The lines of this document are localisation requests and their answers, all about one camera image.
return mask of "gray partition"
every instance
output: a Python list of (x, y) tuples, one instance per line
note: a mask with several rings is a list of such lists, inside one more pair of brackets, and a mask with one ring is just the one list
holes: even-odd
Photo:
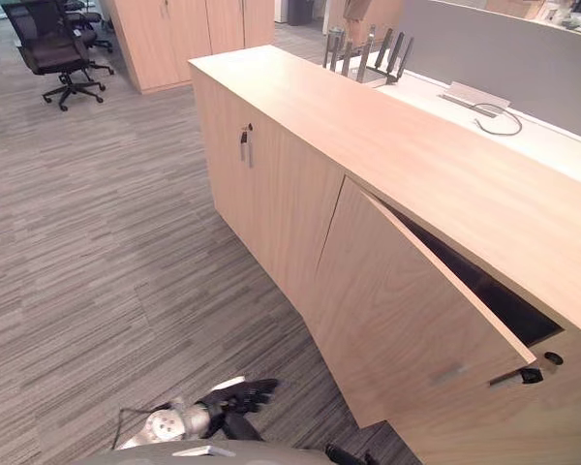
[(405, 0), (408, 69), (457, 80), (581, 136), (581, 34), (433, 0)]

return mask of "open cabinet door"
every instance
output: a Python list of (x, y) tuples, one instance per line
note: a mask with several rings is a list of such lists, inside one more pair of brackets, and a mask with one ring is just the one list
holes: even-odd
[[(304, 314), (359, 426), (482, 395), (535, 356), (348, 178)], [(398, 431), (404, 438), (404, 431)]]

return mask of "chair base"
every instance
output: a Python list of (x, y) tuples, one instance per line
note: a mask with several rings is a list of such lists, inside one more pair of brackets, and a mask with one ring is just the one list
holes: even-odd
[(93, 42), (93, 46), (98, 48), (105, 48), (107, 53), (114, 53), (114, 44), (110, 41), (97, 40)]
[[(111, 69), (110, 66), (106, 66), (106, 65), (98, 65), (97, 63), (95, 63), (93, 60), (90, 60), (88, 62), (88, 68), (92, 68), (93, 70), (107, 70), (107, 73), (112, 76), (114, 74), (114, 70)], [(90, 77), (88, 77), (88, 75), (86, 75), (86, 77), (88, 78), (89, 81), (92, 82), (92, 79)]]
[(70, 95), (76, 94), (78, 92), (80, 94), (95, 97), (97, 102), (100, 104), (104, 102), (104, 99), (102, 99), (99, 95), (87, 89), (87, 87), (98, 86), (99, 90), (103, 92), (104, 90), (106, 90), (106, 87), (100, 82), (94, 80), (89, 82), (73, 82), (71, 80), (70, 73), (62, 73), (59, 78), (60, 81), (65, 85), (63, 85), (62, 87), (58, 87), (54, 90), (50, 90), (49, 92), (43, 94), (43, 98), (47, 103), (51, 104), (51, 99), (49, 98), (50, 96), (61, 94), (60, 100), (58, 101), (58, 107), (63, 111), (67, 111), (69, 108), (67, 108), (67, 106), (65, 105), (65, 101), (69, 98)]

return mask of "cabinet door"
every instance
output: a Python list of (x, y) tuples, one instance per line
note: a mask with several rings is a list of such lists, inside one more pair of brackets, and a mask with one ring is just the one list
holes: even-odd
[(242, 128), (247, 125), (246, 105), (195, 68), (192, 80), (215, 208), (243, 239), (253, 221), (246, 151), (241, 147)]
[(243, 241), (301, 313), (344, 174), (264, 114), (253, 109), (248, 117), (254, 217)]
[(191, 80), (188, 60), (211, 54), (205, 0), (168, 0), (170, 31), (180, 80)]
[(179, 81), (165, 0), (115, 0), (140, 90)]
[(243, 0), (206, 0), (206, 11), (212, 52), (243, 48)]
[(274, 0), (243, 0), (245, 47), (273, 44), (275, 36)]
[[(345, 179), (304, 318), (359, 426), (480, 395), (535, 356)], [(405, 437), (405, 431), (398, 431)]]

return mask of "desk surface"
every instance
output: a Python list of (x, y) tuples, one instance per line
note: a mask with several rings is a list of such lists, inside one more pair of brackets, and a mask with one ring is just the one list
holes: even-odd
[(192, 64), (559, 324), (581, 329), (581, 182), (274, 46)]

